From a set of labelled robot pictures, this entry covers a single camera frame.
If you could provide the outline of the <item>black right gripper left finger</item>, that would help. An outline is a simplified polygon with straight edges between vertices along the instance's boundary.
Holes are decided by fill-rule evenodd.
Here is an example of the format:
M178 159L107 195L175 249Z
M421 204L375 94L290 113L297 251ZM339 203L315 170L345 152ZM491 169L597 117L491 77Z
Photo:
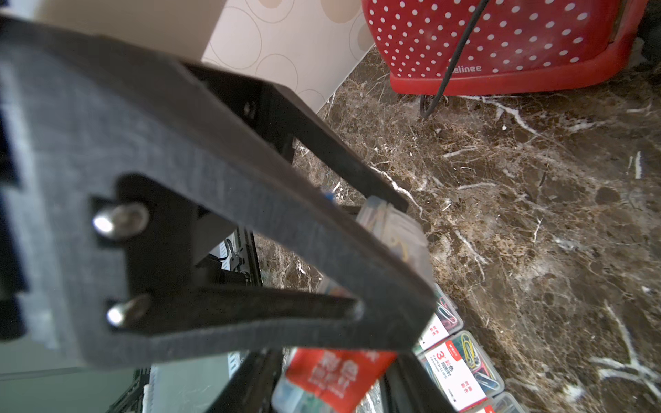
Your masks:
M282 374L282 349L249 352L206 413L274 412L271 397Z

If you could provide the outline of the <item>red polka dot toaster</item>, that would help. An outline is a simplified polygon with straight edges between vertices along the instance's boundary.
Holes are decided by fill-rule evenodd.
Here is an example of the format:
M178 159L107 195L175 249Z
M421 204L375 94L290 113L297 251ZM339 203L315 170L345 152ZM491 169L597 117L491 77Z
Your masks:
M437 93L476 1L367 0L361 6L399 94ZM481 13L444 93L566 91L628 63L645 1L494 0Z

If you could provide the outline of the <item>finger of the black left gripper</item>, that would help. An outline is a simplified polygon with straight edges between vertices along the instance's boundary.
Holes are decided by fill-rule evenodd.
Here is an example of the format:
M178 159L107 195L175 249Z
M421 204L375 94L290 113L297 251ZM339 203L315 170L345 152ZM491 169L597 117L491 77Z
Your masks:
M203 64L185 67L287 162L294 160L294 141L310 150L349 186L376 196L405 213L409 202L321 120L289 87Z
M257 232L338 282L392 264L351 216L198 80L127 43L1 20L1 337L99 367L314 339L320 295L212 282Z

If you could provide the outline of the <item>paper clip box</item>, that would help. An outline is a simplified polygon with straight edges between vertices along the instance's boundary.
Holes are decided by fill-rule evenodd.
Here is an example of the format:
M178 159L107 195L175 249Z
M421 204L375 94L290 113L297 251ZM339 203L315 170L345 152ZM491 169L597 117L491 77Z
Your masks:
M413 353L417 356L437 346L437 344L461 331L465 326L454 302L449 299L447 294L438 285L434 286L434 292L437 298L436 309L423 334L418 339L418 343L413 348Z
M356 223L393 267L349 255L339 262L351 280L323 277L317 294L344 313L293 347L271 397L276 412L355 411L430 320L434 275L421 225L376 196L366 199Z
M481 404L475 406L470 413L528 413L528 410L520 404L509 392L488 398Z
M505 391L491 358L467 330L423 351L418 359L457 412L469 411Z

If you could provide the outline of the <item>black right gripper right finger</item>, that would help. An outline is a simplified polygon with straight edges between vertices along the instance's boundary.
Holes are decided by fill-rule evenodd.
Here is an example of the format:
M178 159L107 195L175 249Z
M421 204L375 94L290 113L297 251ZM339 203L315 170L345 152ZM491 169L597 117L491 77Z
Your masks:
M380 378L384 412L454 413L413 353L398 354Z

